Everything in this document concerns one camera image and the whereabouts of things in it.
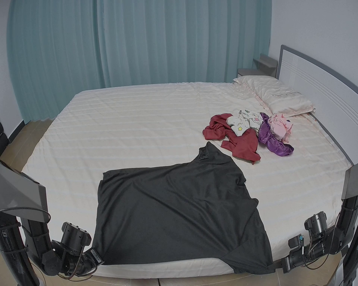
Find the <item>curtain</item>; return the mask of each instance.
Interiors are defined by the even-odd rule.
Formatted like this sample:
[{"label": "curtain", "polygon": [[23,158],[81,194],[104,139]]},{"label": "curtain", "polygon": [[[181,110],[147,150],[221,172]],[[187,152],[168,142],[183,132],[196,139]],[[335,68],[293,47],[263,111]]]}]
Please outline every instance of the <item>curtain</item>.
[{"label": "curtain", "polygon": [[267,54],[271,0],[13,0],[10,76],[24,121],[88,89],[231,82]]}]

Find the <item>white label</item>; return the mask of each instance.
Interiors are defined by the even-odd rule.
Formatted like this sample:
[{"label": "white label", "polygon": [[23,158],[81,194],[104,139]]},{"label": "white label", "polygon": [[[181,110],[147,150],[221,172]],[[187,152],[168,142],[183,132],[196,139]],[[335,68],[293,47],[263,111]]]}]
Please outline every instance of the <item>white label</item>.
[{"label": "white label", "polygon": [[98,254],[96,253],[96,251],[94,249],[91,249],[91,253],[95,257],[95,259],[97,260],[98,263],[102,262],[102,260],[100,259],[100,257],[98,256]]},{"label": "white label", "polygon": [[287,271],[291,270],[289,258],[286,257]]}]

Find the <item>bed sheet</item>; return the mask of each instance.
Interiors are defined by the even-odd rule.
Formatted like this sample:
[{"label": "bed sheet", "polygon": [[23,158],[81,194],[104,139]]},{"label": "bed sheet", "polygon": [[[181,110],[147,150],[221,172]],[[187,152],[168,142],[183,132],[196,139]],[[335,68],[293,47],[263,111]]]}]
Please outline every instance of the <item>bed sheet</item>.
[{"label": "bed sheet", "polygon": [[[211,116],[240,109],[270,111],[238,83],[174,83],[88,90],[77,94],[48,128],[23,172],[46,187],[52,239],[64,221],[95,231],[97,188],[111,169],[168,166],[192,161],[205,146]],[[308,114],[290,117],[292,155],[279,157],[259,145],[254,165],[233,158],[270,239],[273,259],[304,221],[324,211],[332,225],[341,206],[349,162]],[[220,148],[220,141],[212,141]],[[209,276],[231,273],[215,258],[147,265],[100,266],[96,275],[121,278]]]}]

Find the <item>floor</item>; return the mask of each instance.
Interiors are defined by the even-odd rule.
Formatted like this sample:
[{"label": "floor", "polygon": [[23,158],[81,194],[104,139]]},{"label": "floor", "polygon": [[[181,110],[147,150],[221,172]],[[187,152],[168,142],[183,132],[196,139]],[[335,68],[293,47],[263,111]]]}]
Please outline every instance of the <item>floor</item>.
[{"label": "floor", "polygon": [[[36,144],[39,142],[47,128],[51,125],[51,120],[35,121],[28,123],[16,136],[14,141],[6,148],[0,159],[5,163],[21,171],[28,158],[32,154]],[[312,267],[319,266],[324,257],[312,264]],[[227,274],[210,277],[192,277],[192,278],[166,278],[166,279],[119,279],[93,276],[91,279],[80,283],[82,286],[243,286],[243,285],[262,285],[262,286],[310,286],[326,285],[335,271],[340,254],[329,256],[325,264],[317,270],[309,270],[303,267],[297,267],[290,273],[283,274],[282,269],[275,273],[267,275]],[[0,277],[1,285],[16,286],[16,282],[7,268],[2,256],[0,256]],[[72,282],[63,280],[58,276],[45,276],[47,286],[65,286],[73,285]]]}]

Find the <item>white headboard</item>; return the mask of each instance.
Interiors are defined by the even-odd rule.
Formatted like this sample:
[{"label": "white headboard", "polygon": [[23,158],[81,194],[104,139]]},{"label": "white headboard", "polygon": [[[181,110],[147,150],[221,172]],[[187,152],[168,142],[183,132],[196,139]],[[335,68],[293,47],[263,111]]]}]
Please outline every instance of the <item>white headboard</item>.
[{"label": "white headboard", "polygon": [[348,160],[358,163],[358,87],[321,62],[281,46],[277,79],[309,98],[313,117]]}]

